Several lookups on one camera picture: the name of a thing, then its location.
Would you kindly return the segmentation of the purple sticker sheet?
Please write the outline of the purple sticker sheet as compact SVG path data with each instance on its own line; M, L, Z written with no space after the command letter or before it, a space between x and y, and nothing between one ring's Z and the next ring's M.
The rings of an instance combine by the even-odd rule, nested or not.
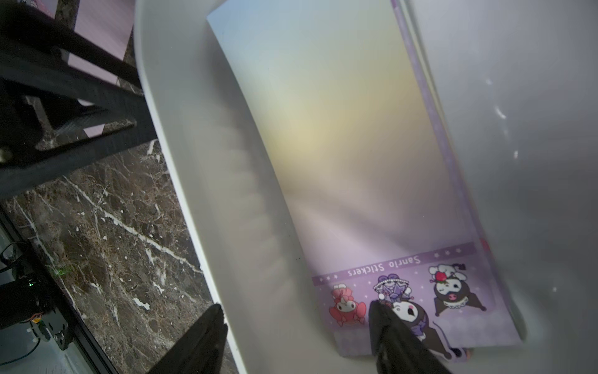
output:
M208 15L262 137L322 318L368 355L372 302L438 357L520 336L388 1L228 1Z

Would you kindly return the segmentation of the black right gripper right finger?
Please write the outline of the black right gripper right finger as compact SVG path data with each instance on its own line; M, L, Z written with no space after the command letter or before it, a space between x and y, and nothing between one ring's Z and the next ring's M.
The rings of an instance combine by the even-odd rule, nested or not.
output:
M373 301L368 323L378 374L450 374L391 307Z

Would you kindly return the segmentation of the white plastic storage box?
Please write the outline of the white plastic storage box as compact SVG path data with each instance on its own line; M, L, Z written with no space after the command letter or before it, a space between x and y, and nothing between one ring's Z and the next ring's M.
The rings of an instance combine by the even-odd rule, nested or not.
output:
M242 373L374 373L342 356L262 137L208 23L139 1L143 90ZM454 373L597 371L597 4L388 1L520 336Z

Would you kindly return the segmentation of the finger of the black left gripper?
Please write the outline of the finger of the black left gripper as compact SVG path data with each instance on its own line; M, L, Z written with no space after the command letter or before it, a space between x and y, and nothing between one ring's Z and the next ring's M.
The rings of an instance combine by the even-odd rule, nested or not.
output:
M42 11L1 3L1 197L9 199L103 158L156 139L143 95L71 67L75 55L140 87L136 68ZM48 150L27 98L38 98L57 134L115 121L131 125Z

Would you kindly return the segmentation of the pink sticker sheet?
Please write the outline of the pink sticker sheet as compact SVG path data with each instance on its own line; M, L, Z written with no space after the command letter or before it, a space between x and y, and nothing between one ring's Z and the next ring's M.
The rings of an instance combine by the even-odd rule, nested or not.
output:
M75 31L104 51L123 60L134 19L134 0L82 0L79 1ZM69 56L68 64L111 84L117 83L117 76L76 55ZM84 132L89 138L98 137L104 132L104 124L88 127Z
M42 11L51 18L55 18L58 0L26 0L26 4Z

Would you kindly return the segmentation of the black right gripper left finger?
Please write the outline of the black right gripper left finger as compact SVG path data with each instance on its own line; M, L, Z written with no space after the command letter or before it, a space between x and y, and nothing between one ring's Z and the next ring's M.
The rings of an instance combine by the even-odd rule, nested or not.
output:
M149 373L220 373L227 332L221 305L212 305Z

